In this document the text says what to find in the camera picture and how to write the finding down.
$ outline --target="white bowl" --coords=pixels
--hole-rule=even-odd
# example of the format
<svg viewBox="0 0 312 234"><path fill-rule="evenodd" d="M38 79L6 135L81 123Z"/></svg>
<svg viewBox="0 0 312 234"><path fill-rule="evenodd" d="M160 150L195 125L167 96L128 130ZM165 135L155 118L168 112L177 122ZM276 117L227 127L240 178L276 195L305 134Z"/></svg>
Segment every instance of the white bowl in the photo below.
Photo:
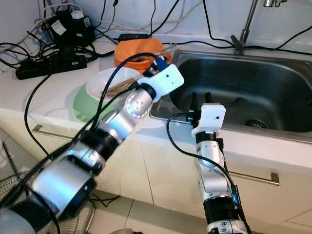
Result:
<svg viewBox="0 0 312 234"><path fill-rule="evenodd" d="M86 91L87 93L96 100L100 100L101 94L105 88L105 85L109 79L109 77L114 72L115 68L109 68L104 71L97 73L93 78L91 78L86 84ZM123 82L126 79L134 78L138 76L140 72L135 69L122 67L113 78L110 87ZM111 99L111 96L105 95L105 101Z"/></svg>

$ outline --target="sink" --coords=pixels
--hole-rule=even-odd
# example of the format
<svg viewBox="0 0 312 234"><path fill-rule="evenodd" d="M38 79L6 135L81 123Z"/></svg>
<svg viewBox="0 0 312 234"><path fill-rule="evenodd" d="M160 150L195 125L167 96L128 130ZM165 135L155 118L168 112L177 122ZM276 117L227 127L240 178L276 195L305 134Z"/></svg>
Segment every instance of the sink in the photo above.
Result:
<svg viewBox="0 0 312 234"><path fill-rule="evenodd" d="M152 117L188 112L194 93L200 107L209 92L226 108L223 129L312 143L312 62L177 51L173 63L184 84L152 106Z"/></svg>

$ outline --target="faucet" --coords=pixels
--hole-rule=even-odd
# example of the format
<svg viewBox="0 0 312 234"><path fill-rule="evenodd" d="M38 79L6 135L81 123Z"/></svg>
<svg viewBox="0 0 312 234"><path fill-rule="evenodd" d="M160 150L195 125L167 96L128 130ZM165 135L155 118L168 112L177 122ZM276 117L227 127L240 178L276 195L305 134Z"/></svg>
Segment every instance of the faucet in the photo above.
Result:
<svg viewBox="0 0 312 234"><path fill-rule="evenodd" d="M264 0L264 7L273 7L275 3L275 7L279 7L282 2L287 2L287 0Z"/></svg>
<svg viewBox="0 0 312 234"><path fill-rule="evenodd" d="M242 33L240 34L239 40L234 36L231 35L232 42L234 44L234 50L233 53L237 55L243 55L244 54L244 47L248 38L249 34L249 27L252 22L253 16L254 16L254 11L257 6L258 0L253 0L248 17L247 17L247 22L242 30ZM263 6L264 7L273 7L275 4L275 7L279 7L282 2L287 2L287 0L264 0Z"/></svg>

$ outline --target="sink drain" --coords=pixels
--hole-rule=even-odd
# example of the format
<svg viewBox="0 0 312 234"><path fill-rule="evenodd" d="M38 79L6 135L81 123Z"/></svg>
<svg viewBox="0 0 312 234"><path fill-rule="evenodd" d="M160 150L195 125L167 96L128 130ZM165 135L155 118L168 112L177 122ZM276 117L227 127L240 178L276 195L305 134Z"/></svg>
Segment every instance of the sink drain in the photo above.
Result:
<svg viewBox="0 0 312 234"><path fill-rule="evenodd" d="M254 128L269 128L264 122L260 120L247 120L245 123L246 126L254 127Z"/></svg>

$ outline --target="green bowl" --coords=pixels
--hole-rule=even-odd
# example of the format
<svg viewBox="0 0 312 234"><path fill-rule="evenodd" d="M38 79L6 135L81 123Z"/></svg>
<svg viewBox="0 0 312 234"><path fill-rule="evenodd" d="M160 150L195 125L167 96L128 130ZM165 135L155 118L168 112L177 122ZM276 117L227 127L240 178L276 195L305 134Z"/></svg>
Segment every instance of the green bowl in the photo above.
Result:
<svg viewBox="0 0 312 234"><path fill-rule="evenodd" d="M88 122L95 115L98 108L98 100L88 95L86 83L79 89L73 103L73 110L76 118L82 122ZM104 118L109 112L116 109L113 103L100 115Z"/></svg>

